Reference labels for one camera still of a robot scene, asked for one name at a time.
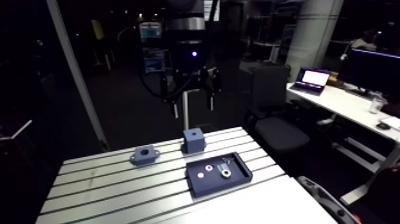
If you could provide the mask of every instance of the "cup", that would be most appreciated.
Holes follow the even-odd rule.
[[[382,97],[374,97],[370,107],[370,113],[377,114],[388,102]]]

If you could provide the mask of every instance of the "chair backrest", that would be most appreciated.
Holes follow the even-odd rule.
[[[260,110],[286,104],[289,66],[266,66],[253,72],[252,105]]]

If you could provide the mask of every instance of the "desk leg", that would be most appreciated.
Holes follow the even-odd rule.
[[[376,176],[384,169],[390,168],[396,164],[396,162],[400,158],[400,144],[395,145],[395,148],[390,152],[388,157],[384,160],[384,162],[380,165],[379,169],[372,175],[371,179],[358,188],[350,191],[349,193],[341,196],[340,200],[345,203],[347,206],[355,202],[356,200],[362,198],[367,192],[371,184],[375,181]]]

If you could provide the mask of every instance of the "blue tray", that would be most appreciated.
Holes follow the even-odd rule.
[[[230,170],[230,177],[223,177],[221,171]],[[233,186],[250,182],[253,174],[237,153],[220,155],[186,165],[189,186],[194,197],[212,194]]]

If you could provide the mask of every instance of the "computer mouse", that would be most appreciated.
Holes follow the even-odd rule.
[[[376,125],[376,127],[381,130],[389,130],[390,129],[390,126],[385,123],[379,123]]]

